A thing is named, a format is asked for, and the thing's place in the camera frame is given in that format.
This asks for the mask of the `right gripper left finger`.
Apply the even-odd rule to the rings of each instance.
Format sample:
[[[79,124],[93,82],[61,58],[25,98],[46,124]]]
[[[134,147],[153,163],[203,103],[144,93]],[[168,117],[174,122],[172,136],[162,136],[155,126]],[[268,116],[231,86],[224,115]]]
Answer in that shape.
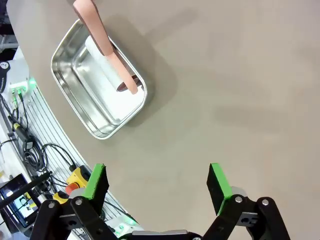
[[[29,240],[67,240],[74,229],[84,229],[91,240],[118,240],[100,218],[109,182],[106,166],[97,163],[82,195],[44,201],[36,217]]]

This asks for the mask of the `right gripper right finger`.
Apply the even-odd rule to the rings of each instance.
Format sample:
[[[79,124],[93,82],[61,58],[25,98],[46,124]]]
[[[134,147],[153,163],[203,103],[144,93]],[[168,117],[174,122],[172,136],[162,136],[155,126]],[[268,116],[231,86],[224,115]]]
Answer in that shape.
[[[236,226],[245,227],[251,240],[291,240],[271,197],[256,201],[234,193],[219,163],[211,163],[206,181],[216,218],[203,240],[228,240]]]

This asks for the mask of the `pink lint roller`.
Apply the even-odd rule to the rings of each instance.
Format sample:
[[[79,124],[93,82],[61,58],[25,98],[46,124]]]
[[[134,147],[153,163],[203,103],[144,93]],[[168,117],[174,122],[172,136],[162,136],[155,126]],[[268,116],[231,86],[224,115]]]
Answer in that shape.
[[[85,47],[107,81],[102,88],[108,96],[107,109],[120,122],[130,116],[142,101],[138,87],[140,80],[114,48],[94,1],[75,0],[73,9],[89,32]]]

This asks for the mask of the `black antenna rod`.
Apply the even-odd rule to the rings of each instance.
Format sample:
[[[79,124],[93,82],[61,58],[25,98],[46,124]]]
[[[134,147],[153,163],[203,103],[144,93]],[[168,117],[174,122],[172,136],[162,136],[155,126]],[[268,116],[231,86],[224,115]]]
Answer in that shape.
[[[31,182],[25,184],[20,189],[15,191],[12,195],[8,196],[7,198],[4,198],[2,201],[0,201],[0,210],[2,210],[7,205],[9,205],[11,202],[16,200],[19,196],[30,191],[32,188],[38,186],[40,183],[46,181],[48,178],[51,177],[52,173],[53,173],[52,171],[49,171],[49,172],[46,172],[46,173],[38,176],[36,179],[32,180]]]

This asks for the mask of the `white slotted mounting plate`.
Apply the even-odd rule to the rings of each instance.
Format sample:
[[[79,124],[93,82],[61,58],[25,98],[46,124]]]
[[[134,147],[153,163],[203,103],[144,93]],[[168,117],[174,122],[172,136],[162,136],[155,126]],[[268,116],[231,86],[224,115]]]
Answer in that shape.
[[[23,110],[23,104],[18,96],[18,91],[15,90],[14,97],[9,96],[9,100],[5,100],[8,109],[12,113],[14,108],[18,106],[19,112],[19,123],[22,123],[23,127],[27,126],[27,120],[25,119],[25,112]],[[71,175],[69,170],[69,164],[72,161],[76,166],[84,165],[89,172],[91,168],[87,165],[87,162],[80,155],[78,150],[72,144],[66,133],[63,131],[62,127],[55,118],[53,112],[48,106],[45,98],[43,97],[41,91],[37,86],[33,88],[30,94],[24,95],[24,106],[26,110],[26,116],[28,119],[27,131],[32,136],[35,137],[35,145],[37,150],[30,150],[30,159],[34,161],[34,164],[45,163],[46,169],[52,171],[53,173],[53,186],[50,186],[50,194],[53,195],[53,191],[65,191],[64,187],[67,185],[66,180]],[[2,114],[0,120],[4,121],[6,127],[2,127],[3,131],[11,131],[12,125],[8,120],[8,111],[4,107],[4,103],[0,101],[0,113]],[[5,143],[4,148],[13,147],[17,152],[17,163],[22,166],[21,171],[26,171],[26,177],[29,179],[30,176],[38,176],[42,172],[36,171],[35,167],[28,166],[29,162],[23,160],[23,145],[22,140],[19,139],[18,142],[13,144]],[[56,144],[57,146],[46,146],[44,148],[44,160],[40,158],[40,150],[45,144]],[[129,217],[129,214],[123,206],[117,201],[117,199],[108,190],[105,195],[103,203],[103,214],[104,221],[112,228],[115,229],[116,236],[119,237],[128,230],[133,230],[134,226],[137,226],[133,218]],[[72,240],[90,240],[88,235],[82,229],[72,230],[71,237],[68,239]]]

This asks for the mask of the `black power adapter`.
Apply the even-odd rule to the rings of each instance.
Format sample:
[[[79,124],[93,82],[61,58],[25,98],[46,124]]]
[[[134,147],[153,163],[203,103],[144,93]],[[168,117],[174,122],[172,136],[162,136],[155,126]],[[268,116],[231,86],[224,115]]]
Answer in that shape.
[[[33,148],[33,145],[34,145],[34,137],[29,135],[28,137],[25,137],[23,140],[22,140],[22,149],[24,151],[27,151],[27,150],[30,150]]]

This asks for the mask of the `black screen monitor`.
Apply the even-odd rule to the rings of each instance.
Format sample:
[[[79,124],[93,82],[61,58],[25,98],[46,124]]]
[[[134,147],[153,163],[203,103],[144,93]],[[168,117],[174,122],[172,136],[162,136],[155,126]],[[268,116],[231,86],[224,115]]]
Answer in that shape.
[[[25,185],[27,181],[21,173],[0,185],[0,203],[11,196],[15,197],[2,210],[19,230],[26,230],[32,226],[41,206],[32,189],[20,195],[16,194]]]

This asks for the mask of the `rectangular steel container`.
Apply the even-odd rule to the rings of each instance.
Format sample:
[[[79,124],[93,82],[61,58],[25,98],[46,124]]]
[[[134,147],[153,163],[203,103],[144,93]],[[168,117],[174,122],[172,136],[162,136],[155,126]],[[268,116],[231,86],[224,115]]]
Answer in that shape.
[[[137,115],[147,102],[141,71],[118,41],[110,42],[119,60],[137,83],[137,93],[118,91],[85,45],[89,32],[77,19],[51,58],[51,73],[70,106],[95,138],[105,140]]]

